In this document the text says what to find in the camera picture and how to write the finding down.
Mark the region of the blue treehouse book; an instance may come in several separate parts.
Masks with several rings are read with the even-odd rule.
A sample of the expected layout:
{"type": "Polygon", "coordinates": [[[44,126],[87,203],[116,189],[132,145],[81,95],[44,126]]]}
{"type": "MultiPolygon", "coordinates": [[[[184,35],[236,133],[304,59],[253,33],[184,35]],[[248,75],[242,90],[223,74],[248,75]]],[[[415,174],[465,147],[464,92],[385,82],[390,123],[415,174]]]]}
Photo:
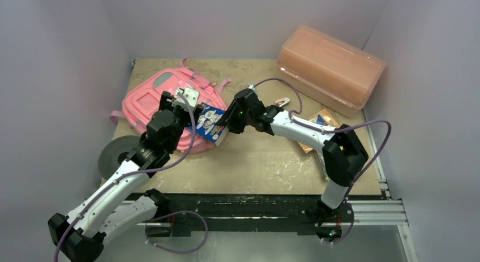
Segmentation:
{"type": "Polygon", "coordinates": [[[227,126],[220,126],[219,124],[219,120],[225,112],[225,110],[206,105],[196,123],[196,133],[217,147],[229,132],[227,126]]]}

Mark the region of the pink backpack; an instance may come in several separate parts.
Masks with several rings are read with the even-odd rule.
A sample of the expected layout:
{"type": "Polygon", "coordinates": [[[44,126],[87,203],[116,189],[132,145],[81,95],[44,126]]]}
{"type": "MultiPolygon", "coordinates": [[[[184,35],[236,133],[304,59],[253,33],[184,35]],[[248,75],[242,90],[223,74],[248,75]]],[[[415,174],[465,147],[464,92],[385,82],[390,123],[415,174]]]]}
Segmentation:
{"type": "MultiPolygon", "coordinates": [[[[122,110],[110,113],[110,120],[117,124],[120,118],[126,119],[135,131],[142,134],[153,114],[158,111],[162,92],[175,94],[177,88],[187,87],[200,92],[199,102],[226,111],[228,107],[221,97],[221,92],[232,80],[227,78],[220,85],[216,85],[196,70],[185,66],[184,61],[183,59],[177,68],[159,71],[132,89],[122,101],[122,110]]],[[[196,133],[191,153],[204,152],[214,146],[196,133]]]]}

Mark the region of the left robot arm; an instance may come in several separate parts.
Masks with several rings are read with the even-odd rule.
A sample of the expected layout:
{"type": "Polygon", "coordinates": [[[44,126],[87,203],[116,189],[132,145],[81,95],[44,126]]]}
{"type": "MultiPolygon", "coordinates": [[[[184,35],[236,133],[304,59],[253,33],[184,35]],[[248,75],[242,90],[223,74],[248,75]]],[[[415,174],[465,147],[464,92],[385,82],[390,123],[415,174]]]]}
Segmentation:
{"type": "Polygon", "coordinates": [[[71,261],[95,261],[104,247],[125,231],[143,221],[161,222],[173,215],[169,200],[157,190],[145,192],[126,207],[119,205],[157,172],[178,165],[190,153],[192,144],[181,158],[168,163],[183,130],[194,126],[205,108],[199,99],[199,91],[190,88],[178,88],[174,96],[163,92],[159,110],[113,175],[68,214],[56,213],[49,219],[56,245],[54,261],[60,253],[71,261]]]}

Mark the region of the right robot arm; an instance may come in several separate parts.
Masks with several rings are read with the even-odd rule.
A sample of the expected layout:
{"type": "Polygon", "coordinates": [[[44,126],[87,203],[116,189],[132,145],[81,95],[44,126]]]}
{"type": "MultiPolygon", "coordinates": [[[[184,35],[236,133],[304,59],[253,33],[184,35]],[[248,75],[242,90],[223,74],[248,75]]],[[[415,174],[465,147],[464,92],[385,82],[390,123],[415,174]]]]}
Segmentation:
{"type": "Polygon", "coordinates": [[[329,181],[318,214],[326,221],[339,215],[340,204],[369,158],[358,136],[347,125],[322,126],[292,116],[276,105],[265,106],[251,88],[234,96],[217,124],[234,134],[241,134],[246,126],[251,126],[258,132],[282,136],[321,151],[329,181]]]}

